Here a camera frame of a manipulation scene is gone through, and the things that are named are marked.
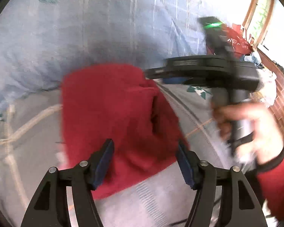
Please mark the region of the red sleeve forearm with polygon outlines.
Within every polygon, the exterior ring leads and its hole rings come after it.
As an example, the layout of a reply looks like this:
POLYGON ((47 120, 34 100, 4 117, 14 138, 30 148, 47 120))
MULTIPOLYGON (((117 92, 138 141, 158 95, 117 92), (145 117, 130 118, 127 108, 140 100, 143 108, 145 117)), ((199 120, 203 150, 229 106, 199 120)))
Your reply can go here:
POLYGON ((257 165, 257 179, 271 214, 284 221, 284 147, 276 158, 257 165))

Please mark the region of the person's right hand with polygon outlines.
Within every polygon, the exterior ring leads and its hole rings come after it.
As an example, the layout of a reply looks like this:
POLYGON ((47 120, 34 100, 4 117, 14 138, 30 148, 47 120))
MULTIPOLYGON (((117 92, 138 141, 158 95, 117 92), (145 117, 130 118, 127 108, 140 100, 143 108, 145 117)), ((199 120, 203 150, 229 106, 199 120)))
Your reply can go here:
POLYGON ((236 149, 238 156, 253 154, 259 165, 263 165, 276 158, 284 147, 283 136, 277 126, 275 118, 263 103, 239 103, 229 106, 212 105, 212 115, 220 137, 228 140, 231 135, 232 122, 247 120, 251 124, 253 139, 240 145, 236 149))

